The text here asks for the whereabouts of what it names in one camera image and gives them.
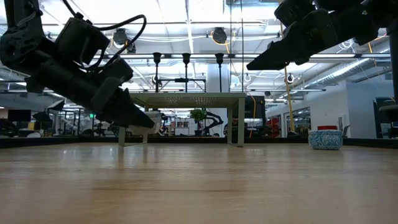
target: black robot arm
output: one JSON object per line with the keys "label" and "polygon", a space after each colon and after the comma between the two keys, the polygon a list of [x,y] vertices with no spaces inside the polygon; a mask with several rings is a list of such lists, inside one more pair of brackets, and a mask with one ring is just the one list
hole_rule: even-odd
{"label": "black robot arm", "polygon": [[280,70],[354,38],[359,45],[377,38],[378,29],[398,18],[397,0],[285,0],[275,16],[287,26],[284,38],[247,65],[248,70]]}
{"label": "black robot arm", "polygon": [[[73,12],[75,17],[52,42],[44,35],[38,0],[4,0],[4,5],[8,30],[1,37],[0,59],[5,66],[29,75],[25,79],[28,92],[42,93],[49,88],[94,112],[100,120],[119,126],[153,127],[154,122],[135,106],[128,90],[120,88],[132,78],[132,69],[119,52],[100,66],[109,44],[101,30],[117,26],[98,28]],[[142,33],[146,18],[140,15],[120,24],[140,18],[144,26],[129,45]],[[98,51],[100,59],[85,67]]]}

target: computer monitor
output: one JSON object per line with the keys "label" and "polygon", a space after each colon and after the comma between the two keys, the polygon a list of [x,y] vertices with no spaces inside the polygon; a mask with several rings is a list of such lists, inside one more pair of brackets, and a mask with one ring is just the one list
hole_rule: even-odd
{"label": "computer monitor", "polygon": [[32,119],[31,110],[8,110],[9,121],[26,121],[29,122]]}
{"label": "computer monitor", "polygon": [[[254,105],[256,105],[256,114],[254,114]],[[265,119],[265,100],[264,96],[247,96],[244,103],[244,117],[245,118],[260,118]],[[239,105],[235,105],[232,110],[232,117],[237,118],[239,115]]]}

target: wooden table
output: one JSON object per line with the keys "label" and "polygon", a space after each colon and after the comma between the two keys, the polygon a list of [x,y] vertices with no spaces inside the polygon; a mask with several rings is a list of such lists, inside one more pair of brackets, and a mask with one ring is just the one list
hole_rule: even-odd
{"label": "wooden table", "polygon": [[[228,133],[227,142],[232,144],[232,110],[239,105],[238,144],[244,144],[244,101],[245,93],[131,93],[133,102],[149,111],[150,108],[227,108]],[[126,128],[119,130],[119,145],[125,146]],[[144,135],[143,143],[148,142]]]}

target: red object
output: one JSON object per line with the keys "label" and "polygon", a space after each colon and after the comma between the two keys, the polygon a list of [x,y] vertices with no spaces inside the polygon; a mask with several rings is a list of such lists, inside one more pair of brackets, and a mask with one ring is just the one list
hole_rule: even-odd
{"label": "red object", "polygon": [[338,130],[337,126],[318,126],[318,130]]}

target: wooden tabletop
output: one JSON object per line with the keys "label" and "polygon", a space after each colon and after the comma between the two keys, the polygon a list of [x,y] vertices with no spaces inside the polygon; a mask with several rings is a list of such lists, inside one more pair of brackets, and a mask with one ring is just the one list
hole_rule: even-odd
{"label": "wooden tabletop", "polygon": [[308,144],[2,149],[1,223],[396,224],[398,150]]}

